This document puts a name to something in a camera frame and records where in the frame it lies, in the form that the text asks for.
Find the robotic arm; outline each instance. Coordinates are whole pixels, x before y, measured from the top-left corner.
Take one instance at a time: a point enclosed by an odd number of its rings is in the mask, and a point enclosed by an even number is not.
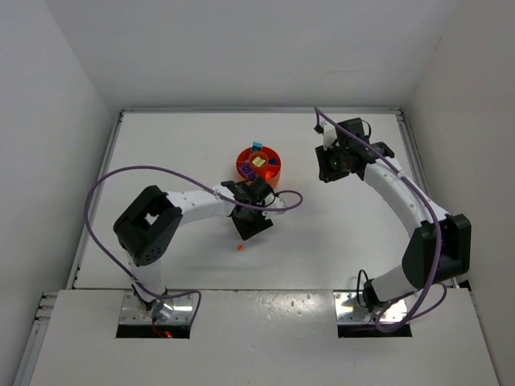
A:
[[[315,149],[319,162],[319,179],[329,183],[350,174],[358,175],[388,203],[411,236],[402,263],[388,273],[365,283],[363,299],[367,308],[372,311],[390,300],[424,287],[435,251],[435,226],[420,198],[370,148],[373,147],[386,157],[402,174],[393,151],[383,142],[370,144],[370,133],[365,135],[360,118],[343,121],[338,125],[366,142],[369,147],[353,141],[333,126],[317,125],[315,131],[323,135],[323,145]],[[464,215],[451,216],[422,191],[418,191],[435,212],[443,235],[442,252],[434,283],[466,273],[470,261],[470,222]]]
[[[177,227],[211,217],[230,217],[243,240],[270,228],[267,216],[281,214],[286,208],[272,187],[258,177],[250,184],[228,181],[207,191],[163,192],[156,186],[147,187],[115,222],[113,230],[129,257],[130,268],[138,280],[154,294],[167,289],[161,273],[161,256],[165,253]],[[259,211],[237,206],[218,195],[238,203],[257,207],[273,207],[275,211]],[[133,285],[143,308],[154,313],[155,297]]]

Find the gray wall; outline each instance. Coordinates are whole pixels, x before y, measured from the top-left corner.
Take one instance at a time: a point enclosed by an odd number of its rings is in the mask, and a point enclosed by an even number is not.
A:
[[[409,109],[433,196],[472,221],[470,279],[503,384],[515,384],[514,16],[513,0],[463,2]]]
[[[408,101],[456,0],[46,0],[109,106]]]
[[[0,2],[0,385],[63,288],[111,117],[43,0]]]

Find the white wall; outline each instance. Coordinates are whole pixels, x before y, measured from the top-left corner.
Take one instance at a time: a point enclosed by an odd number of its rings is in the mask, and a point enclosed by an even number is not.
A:
[[[0,385],[63,288],[111,117],[43,0],[0,2]]]
[[[46,0],[108,105],[388,105],[457,0]]]
[[[472,291],[503,384],[515,384],[513,20],[513,0],[462,2],[408,111],[433,196],[472,221]]]

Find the metal mounting plate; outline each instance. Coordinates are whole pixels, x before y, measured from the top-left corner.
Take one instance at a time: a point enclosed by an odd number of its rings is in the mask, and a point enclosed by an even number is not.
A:
[[[373,314],[357,303],[356,291],[335,291],[336,322],[338,326],[358,326],[373,323]],[[381,323],[399,322],[406,315],[404,299],[392,305],[382,316]]]
[[[194,302],[194,297],[191,295],[167,301],[167,308],[172,311],[170,317],[166,320],[159,318],[155,324],[158,326],[189,326]],[[150,326],[152,324],[152,319],[142,310],[138,298],[131,291],[124,293],[118,324],[120,326]]]

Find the table surface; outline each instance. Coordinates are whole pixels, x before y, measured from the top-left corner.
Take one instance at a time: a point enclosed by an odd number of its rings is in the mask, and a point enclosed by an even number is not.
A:
[[[411,175],[397,117],[393,113],[333,113],[337,121],[362,117]],[[274,226],[243,242],[230,219],[180,227],[162,258],[170,289],[328,290],[351,289],[359,269],[370,277],[398,265],[409,237],[382,198],[357,176],[325,184],[318,180],[313,113],[126,113],[108,170],[131,165],[165,166],[208,185],[236,178],[237,155],[252,142],[276,150],[282,160],[278,189],[302,192],[304,204]],[[126,256],[114,221],[141,190],[195,189],[153,171],[116,175],[102,188],[93,228],[121,260]],[[288,203],[295,197],[284,196]],[[238,245],[244,246],[238,251]],[[130,282],[89,239],[75,282],[82,289],[128,288]]]
[[[465,289],[411,338],[339,339],[332,291],[318,290],[204,291],[190,339],[115,339],[122,298],[61,291],[31,386],[498,384]]]

